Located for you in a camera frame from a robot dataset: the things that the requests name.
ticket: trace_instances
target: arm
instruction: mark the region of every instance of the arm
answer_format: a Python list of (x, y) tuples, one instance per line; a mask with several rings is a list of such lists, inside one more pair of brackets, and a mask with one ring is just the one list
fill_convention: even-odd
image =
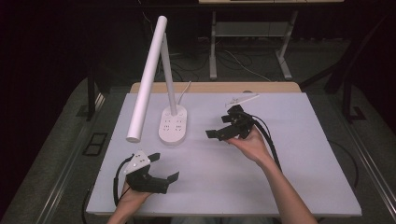
[(226, 142), (238, 147), (246, 157), (262, 168), (274, 194), (282, 223), (317, 223), (288, 179), (277, 168), (256, 127), (253, 127), (246, 139), (231, 138)]
[(108, 220), (107, 224), (124, 224), (131, 216), (140, 208), (151, 193), (138, 192), (132, 190), (127, 183), (124, 183), (119, 204), (117, 205), (116, 211)]

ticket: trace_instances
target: small white object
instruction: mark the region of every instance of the small white object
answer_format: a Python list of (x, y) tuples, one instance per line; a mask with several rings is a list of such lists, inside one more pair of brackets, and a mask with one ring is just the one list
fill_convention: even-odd
[(254, 94), (254, 95), (242, 96), (242, 97), (239, 97), (239, 98), (233, 98), (233, 99), (231, 100), (231, 102), (225, 104), (225, 106), (226, 106), (226, 107), (231, 107), (231, 106), (233, 106), (233, 105), (240, 105), (240, 104), (242, 104), (242, 103), (244, 103), (244, 102), (253, 100), (253, 99), (255, 99), (255, 98), (259, 97), (259, 96), (260, 96), (260, 95), (259, 95), (258, 93), (256, 93), (256, 94)]
[(187, 110), (177, 105), (177, 114), (172, 116), (170, 106), (166, 107), (161, 116), (158, 134), (164, 144), (176, 146), (183, 142), (187, 129)]
[(149, 165), (150, 163), (151, 161), (149, 160), (149, 157), (142, 150), (138, 150), (126, 166), (124, 174), (128, 175), (133, 171)]

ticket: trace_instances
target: white table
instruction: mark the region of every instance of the white table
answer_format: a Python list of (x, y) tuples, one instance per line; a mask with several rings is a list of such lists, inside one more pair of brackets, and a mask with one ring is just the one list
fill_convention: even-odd
[[(166, 178), (177, 171), (180, 175), (167, 194), (150, 196), (137, 216), (277, 217), (262, 170), (234, 146), (208, 139), (205, 134), (205, 130), (225, 127), (227, 124), (220, 118), (227, 114), (225, 103), (246, 94), (249, 93), (186, 93), (181, 104), (189, 113), (187, 136), (177, 147), (165, 146), (158, 136), (161, 113), (168, 102), (164, 93), (151, 94), (141, 143), (125, 140), (136, 97), (128, 94), (87, 212), (109, 215), (115, 210), (112, 183), (116, 170), (125, 158), (143, 149), (148, 155), (161, 153), (160, 160), (151, 164), (151, 175)], [(285, 176), (315, 216), (361, 215), (357, 199), (304, 93), (262, 92), (242, 107), (266, 122)]]

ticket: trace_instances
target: desk lamp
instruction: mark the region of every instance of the desk lamp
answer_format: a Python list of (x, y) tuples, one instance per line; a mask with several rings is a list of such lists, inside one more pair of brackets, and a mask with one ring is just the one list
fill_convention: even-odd
[(175, 146), (183, 142), (187, 127), (187, 110), (181, 105), (177, 105), (172, 80), (169, 51), (166, 41), (167, 19), (160, 16), (152, 37), (151, 46), (148, 52), (145, 69), (143, 72), (140, 89), (134, 104), (134, 113), (129, 126), (126, 140), (132, 143), (140, 142), (143, 124), (149, 104), (152, 82), (157, 69), (158, 59), (161, 53), (163, 60), (163, 71), (165, 73), (166, 88), (170, 105), (163, 110), (159, 128), (159, 136), (164, 144)]

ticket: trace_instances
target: dark background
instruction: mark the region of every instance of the dark background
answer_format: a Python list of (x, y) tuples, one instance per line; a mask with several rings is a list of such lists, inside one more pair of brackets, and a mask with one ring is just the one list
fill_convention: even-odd
[[(392, 69), (396, 64), (396, 13), (389, 2), (351, 0), (341, 7), (306, 7), (299, 12), (292, 36), (295, 40), (344, 38), (359, 46), (370, 29), (387, 11), (393, 10), (361, 52), (351, 74), (354, 83), (396, 132), (396, 72)], [(132, 85), (141, 76), (150, 41), (149, 25), (141, 11), (78, 6), (89, 3), (99, 4), (91, 0), (0, 2), (0, 217), (68, 96), (87, 76), (87, 71), (93, 71), (102, 92), (108, 92), (113, 86)], [(124, 2), (111, 3), (122, 6)], [(196, 1), (160, 0), (142, 3), (197, 4)], [(137, 1), (128, 1), (128, 5), (131, 4), (138, 5)], [(274, 10), (279, 12), (274, 11), (274, 17), (285, 12), (282, 8)], [(152, 21), (156, 21), (160, 11), (145, 10)], [(237, 11), (228, 19), (257, 17), (251, 12)], [(196, 37), (210, 35), (210, 10), (166, 10), (164, 15), (169, 20), (170, 48), (193, 55)], [(227, 18), (227, 15), (225, 11), (222, 16)]]

